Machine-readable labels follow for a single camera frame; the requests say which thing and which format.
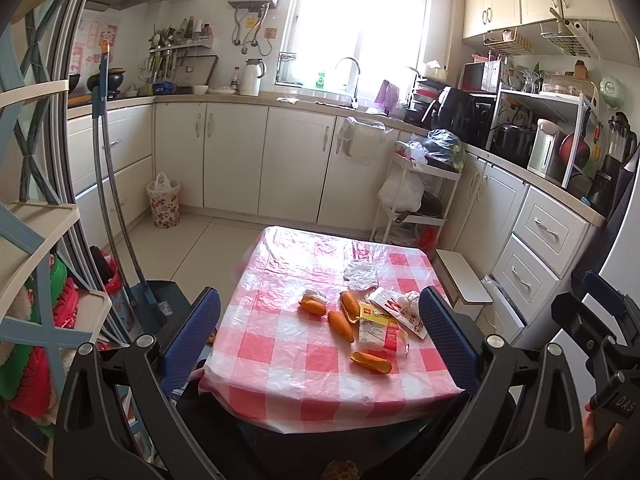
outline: countertop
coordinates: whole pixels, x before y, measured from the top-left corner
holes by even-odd
[[[348,108],[330,106],[318,104],[316,102],[300,100],[295,104],[277,101],[278,95],[272,94],[269,96],[250,97],[240,95],[168,95],[168,96],[151,96],[151,97],[133,97],[128,99],[119,99],[113,101],[107,101],[107,110],[115,110],[117,108],[124,108],[130,106],[140,106],[153,103],[230,103],[230,104],[245,104],[245,105],[261,105],[261,106],[275,106],[280,108],[289,108],[290,110],[300,110],[304,112],[314,112],[318,114],[327,114],[338,117],[360,117],[369,118],[382,122],[389,128],[395,128],[403,132],[411,132],[425,136],[427,130],[414,126],[413,124],[405,123],[398,119],[392,119],[383,116],[376,116],[366,114],[364,112],[350,110]],[[67,119],[74,119],[91,113],[91,105],[79,106],[70,108],[66,112]],[[537,176],[536,174],[527,171],[508,160],[504,160],[493,153],[489,153],[470,144],[464,144],[465,149],[484,160],[487,160],[491,164],[495,164],[499,168],[502,168],[509,173],[513,173],[517,177],[521,178],[525,182],[528,182],[532,186],[541,189],[548,195],[558,200],[558,202],[567,206],[569,209],[580,215],[587,222],[601,227],[604,224],[605,218],[591,209],[589,206],[578,200],[575,196],[567,193],[561,187],[552,184],[548,180]]]

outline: white lid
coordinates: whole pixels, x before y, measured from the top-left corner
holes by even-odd
[[[556,134],[560,131],[560,126],[546,119],[538,119],[538,129],[543,130],[548,134]]]

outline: human hand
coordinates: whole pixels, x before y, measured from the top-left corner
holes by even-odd
[[[584,409],[587,411],[587,414],[582,419],[582,435],[584,437],[584,452],[588,453],[593,447],[593,441],[595,439],[596,412],[591,411],[591,405],[588,402],[584,405]],[[611,430],[609,438],[607,439],[607,449],[611,449],[616,443],[623,428],[624,426],[616,424],[613,430]]]

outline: dustpan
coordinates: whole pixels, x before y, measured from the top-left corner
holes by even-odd
[[[147,281],[145,278],[135,250],[131,244],[127,226],[120,205],[120,197],[118,195],[118,186],[113,171],[113,159],[111,158],[111,145],[109,138],[109,124],[107,121],[107,72],[109,59],[109,42],[102,41],[102,54],[100,56],[100,77],[98,85],[90,88],[92,103],[92,127],[94,134],[94,167],[95,176],[98,183],[98,198],[100,208],[102,209],[102,218],[107,231],[107,238],[111,247],[111,254],[115,260],[118,272],[122,277],[124,290],[129,298],[129,303],[133,307],[136,319],[140,323],[143,333],[157,334],[171,316],[182,316],[192,310],[191,304],[184,296],[177,283],[166,282],[161,280]],[[127,250],[131,256],[131,261],[136,269],[136,274],[140,279],[140,283],[135,286],[129,286],[127,277],[122,269],[122,263],[118,256],[118,250],[113,238],[113,232],[109,221],[109,213],[104,195],[104,183],[102,181],[102,167],[100,164],[100,137],[98,133],[98,121],[102,121],[102,141],[104,142],[104,158],[107,163],[107,174],[109,177],[109,186],[115,205],[115,211],[118,216],[118,222],[122,229]]]

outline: table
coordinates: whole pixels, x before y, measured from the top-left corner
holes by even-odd
[[[352,260],[375,263],[380,286],[390,290],[434,285],[443,293],[417,249],[266,228],[238,269],[200,390],[235,416],[280,433],[411,420],[459,393],[428,336],[410,335],[408,355],[390,359],[392,372],[379,375],[350,360],[352,345],[330,329],[326,316],[298,308],[303,291],[316,288],[329,298],[328,309],[337,310],[344,267]]]

